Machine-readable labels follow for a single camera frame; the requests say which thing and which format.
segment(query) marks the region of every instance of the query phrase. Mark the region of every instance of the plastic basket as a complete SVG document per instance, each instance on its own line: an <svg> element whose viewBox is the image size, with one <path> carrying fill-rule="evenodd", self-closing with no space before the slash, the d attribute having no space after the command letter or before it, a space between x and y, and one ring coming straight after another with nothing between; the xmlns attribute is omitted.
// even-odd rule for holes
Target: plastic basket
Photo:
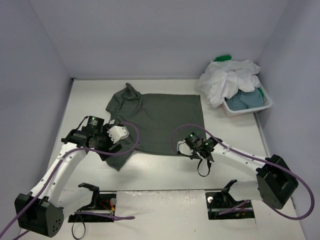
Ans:
<svg viewBox="0 0 320 240"><path fill-rule="evenodd" d="M270 108L272 106L272 101L271 101L269 95L267 94L266 90L264 89L264 87L262 85L260 86L260 89L262 90L262 92L264 94L263 106L233 111L229 108L226 100L223 100L222 106L225 111L225 114L228 117L233 117L233 116L238 116L238 115L243 115L243 114L253 114L253 113L259 112L263 109Z"/></svg>

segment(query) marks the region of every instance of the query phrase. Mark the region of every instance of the gray wall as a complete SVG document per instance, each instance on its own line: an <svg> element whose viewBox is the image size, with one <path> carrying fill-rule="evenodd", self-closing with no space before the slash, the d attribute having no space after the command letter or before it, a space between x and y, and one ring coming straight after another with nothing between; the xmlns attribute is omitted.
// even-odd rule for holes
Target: gray wall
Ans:
<svg viewBox="0 0 320 240"><path fill-rule="evenodd" d="M257 60L288 0L30 0L72 77L194 78Z"/></svg>
<svg viewBox="0 0 320 240"><path fill-rule="evenodd" d="M30 3L0 1L0 230L44 174L71 81ZM4 240L19 233L18 224Z"/></svg>
<svg viewBox="0 0 320 240"><path fill-rule="evenodd" d="M315 211L302 228L320 236L320 1L291 0L258 61L260 79L273 106L259 114L270 151L282 156L315 195ZM310 197L303 186L293 195L304 214Z"/></svg>

